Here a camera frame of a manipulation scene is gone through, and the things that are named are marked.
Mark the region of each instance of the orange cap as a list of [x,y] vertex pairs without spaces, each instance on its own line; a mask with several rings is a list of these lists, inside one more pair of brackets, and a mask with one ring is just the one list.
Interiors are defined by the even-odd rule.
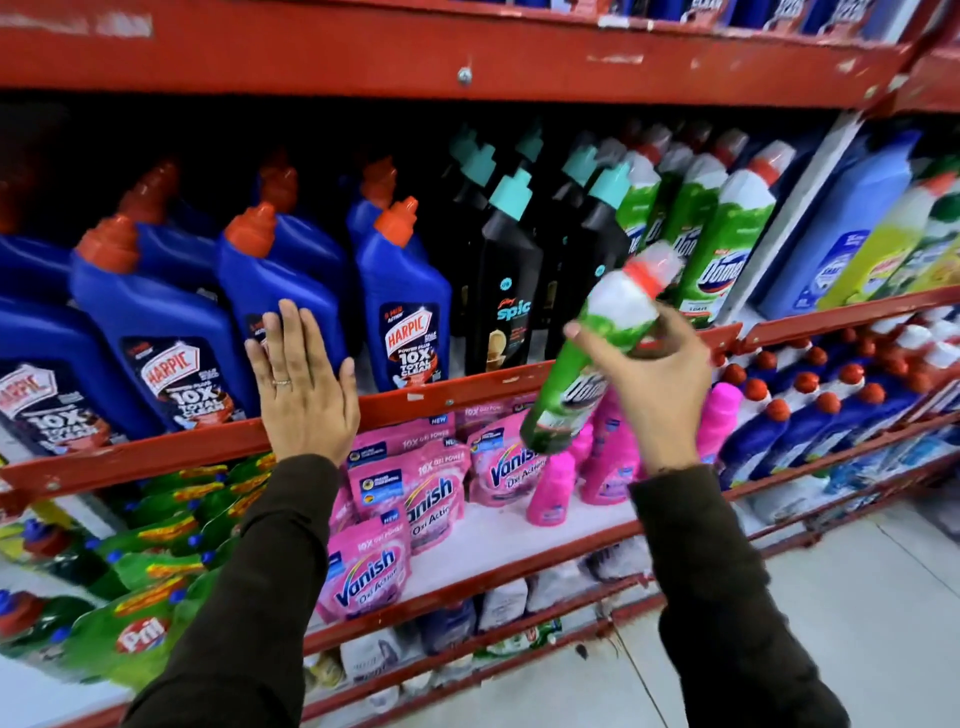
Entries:
[[102,271],[127,274],[136,270],[140,251],[136,247],[136,225],[126,215],[105,217],[84,234],[77,255]]
[[745,370],[739,364],[731,364],[723,371],[723,375],[720,377],[720,381],[725,381],[728,384],[732,384],[734,387],[739,387],[746,380],[747,370]]
[[297,170],[293,167],[275,167],[260,173],[260,202],[270,203],[277,212],[289,215],[297,206],[300,189]]
[[800,372],[793,380],[793,388],[805,395],[812,395],[820,386],[820,378],[813,372]]
[[817,398],[817,409],[821,412],[827,412],[831,415],[835,415],[840,411],[842,406],[840,398],[837,397],[832,392],[824,392],[820,397]]
[[414,234],[414,223],[417,222],[417,200],[408,197],[402,203],[393,203],[390,209],[385,209],[376,218],[373,227],[394,245],[406,248],[410,237]]
[[266,257],[274,246],[275,227],[274,206],[260,203],[234,217],[224,231],[224,238],[241,253],[251,257]]
[[883,401],[887,399],[886,390],[875,381],[865,386],[856,395],[870,404],[883,404]]
[[743,385],[743,397],[746,400],[763,401],[768,394],[770,390],[763,379],[747,379],[747,383]]
[[790,419],[790,405],[783,400],[772,400],[763,411],[775,423],[785,423]]

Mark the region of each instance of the right hand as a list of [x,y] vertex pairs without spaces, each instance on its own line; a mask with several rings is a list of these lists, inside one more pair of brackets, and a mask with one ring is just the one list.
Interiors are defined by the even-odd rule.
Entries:
[[[631,358],[575,321],[564,326],[616,390],[650,475],[700,464],[697,428],[710,388],[707,345],[683,314],[661,303],[657,309],[660,358]],[[647,356],[646,350],[638,354]]]

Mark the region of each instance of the domex bottle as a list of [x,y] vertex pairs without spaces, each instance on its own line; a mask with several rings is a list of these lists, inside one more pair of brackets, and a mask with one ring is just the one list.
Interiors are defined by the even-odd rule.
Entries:
[[[653,299],[679,265],[669,246],[647,248],[593,286],[577,320],[622,352],[632,351],[656,322]],[[566,342],[520,427],[523,442],[541,453],[567,449],[606,391],[607,381],[590,358]]]
[[569,231],[569,253],[557,282],[553,316],[546,340],[546,357],[564,344],[564,324],[577,315],[594,284],[630,255],[630,238],[616,222],[616,211],[630,188],[630,163],[605,169],[590,188],[581,208],[580,224]]
[[956,179],[955,172],[924,180],[908,189],[877,223],[843,273],[817,303],[826,310],[868,301],[920,243],[934,203]]
[[275,224],[273,206],[260,203],[233,218],[219,241],[217,276],[237,326],[244,338],[262,344],[267,337],[263,314],[278,312],[280,299],[290,299],[313,313],[330,366],[339,372],[348,352],[337,297],[319,281],[268,259],[275,245]]
[[36,454],[62,455],[163,432],[79,311],[0,296],[0,338],[0,416]]
[[135,275],[138,259],[133,220],[104,220],[74,250],[70,292],[159,418],[193,429],[258,414],[250,364],[227,313]]
[[909,157],[919,138],[919,132],[901,132],[840,175],[757,304],[760,313],[779,319],[817,308],[910,184]]
[[490,198],[487,219],[470,242],[477,250],[468,301],[468,375],[527,363],[530,314],[543,251],[517,224],[530,202],[530,173],[504,175]]
[[789,144],[772,142],[721,187],[716,212],[704,225],[673,299],[695,327],[709,326],[720,313],[774,210],[770,185],[793,156]]
[[404,250],[416,211],[412,197],[394,203],[357,252],[367,347],[381,392],[450,376],[450,284]]

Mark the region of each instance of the sleeve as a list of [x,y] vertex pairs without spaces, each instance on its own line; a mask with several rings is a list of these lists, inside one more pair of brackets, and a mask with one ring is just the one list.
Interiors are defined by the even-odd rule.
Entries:
[[341,477],[320,455],[276,466],[210,598],[124,726],[300,723],[303,634],[326,575]]
[[850,725],[767,591],[759,552],[708,466],[633,486],[667,606],[660,638],[680,674],[691,728]]

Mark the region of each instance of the green bottle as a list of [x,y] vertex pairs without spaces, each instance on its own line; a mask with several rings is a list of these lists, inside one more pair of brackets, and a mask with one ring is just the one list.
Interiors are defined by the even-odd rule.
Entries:
[[[593,286],[577,320],[622,352],[631,352],[656,322],[653,299],[679,267],[680,259],[670,246],[650,246]],[[607,381],[590,358],[573,343],[564,342],[520,426],[524,444],[551,455],[567,449],[606,391]]]
[[75,596],[44,599],[30,592],[0,589],[0,655],[65,683],[91,682],[94,673],[63,663],[63,643],[74,622],[93,605]]

